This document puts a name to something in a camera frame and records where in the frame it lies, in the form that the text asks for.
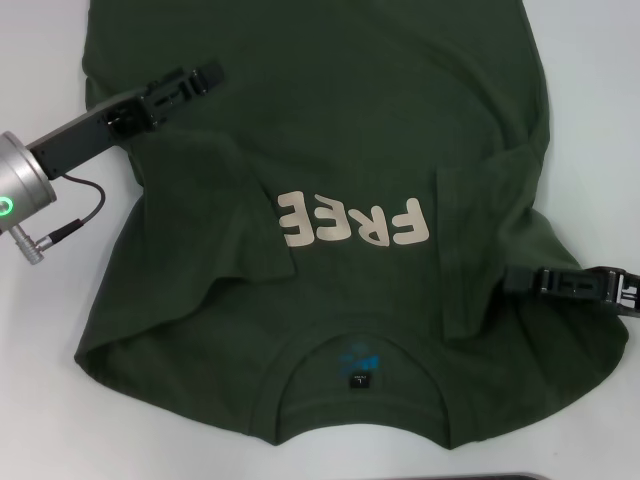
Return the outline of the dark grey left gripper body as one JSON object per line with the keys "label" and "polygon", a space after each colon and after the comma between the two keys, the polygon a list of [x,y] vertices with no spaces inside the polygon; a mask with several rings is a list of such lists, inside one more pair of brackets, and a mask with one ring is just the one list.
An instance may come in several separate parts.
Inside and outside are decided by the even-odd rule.
{"label": "dark grey left gripper body", "polygon": [[119,94],[27,146],[49,180],[69,173],[152,126],[149,88]]}

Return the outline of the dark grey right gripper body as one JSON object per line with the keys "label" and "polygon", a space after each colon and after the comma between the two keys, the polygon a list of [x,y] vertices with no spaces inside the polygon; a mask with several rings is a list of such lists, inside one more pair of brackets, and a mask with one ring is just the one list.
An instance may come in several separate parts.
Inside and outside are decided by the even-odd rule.
{"label": "dark grey right gripper body", "polygon": [[605,305],[619,316],[640,319],[640,275],[608,268],[606,276]]}

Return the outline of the dark green FREE t-shirt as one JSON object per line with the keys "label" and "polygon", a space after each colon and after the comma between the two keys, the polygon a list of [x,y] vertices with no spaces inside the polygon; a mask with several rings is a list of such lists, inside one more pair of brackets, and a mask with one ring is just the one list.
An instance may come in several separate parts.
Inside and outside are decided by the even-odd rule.
{"label": "dark green FREE t-shirt", "polygon": [[279,445],[379,424],[446,449],[605,381],[595,301],[534,207],[546,82],[522,0],[90,0],[86,102],[226,78],[126,148],[141,198],[75,354],[98,383]]}

